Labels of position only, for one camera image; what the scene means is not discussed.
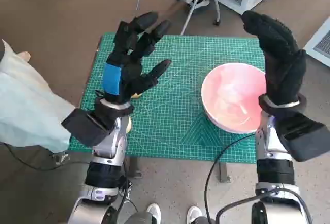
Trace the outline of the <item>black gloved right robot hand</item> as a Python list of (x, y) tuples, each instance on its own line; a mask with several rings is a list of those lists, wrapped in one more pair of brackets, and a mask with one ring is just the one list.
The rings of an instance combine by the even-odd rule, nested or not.
[(275, 105), (297, 102), (306, 72), (306, 53), (300, 49), (292, 31), (281, 21), (245, 11), (244, 30), (259, 39), (265, 58), (266, 96)]

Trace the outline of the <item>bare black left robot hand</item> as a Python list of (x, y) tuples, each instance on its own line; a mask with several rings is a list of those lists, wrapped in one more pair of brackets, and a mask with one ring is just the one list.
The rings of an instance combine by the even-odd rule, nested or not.
[(158, 63), (149, 73), (142, 72), (142, 59), (149, 56), (170, 27), (162, 21), (151, 32), (146, 32), (158, 19), (157, 12), (121, 21), (115, 34), (114, 49), (107, 58), (102, 80), (104, 99), (115, 104), (128, 102), (158, 84), (159, 77), (168, 69), (171, 60)]

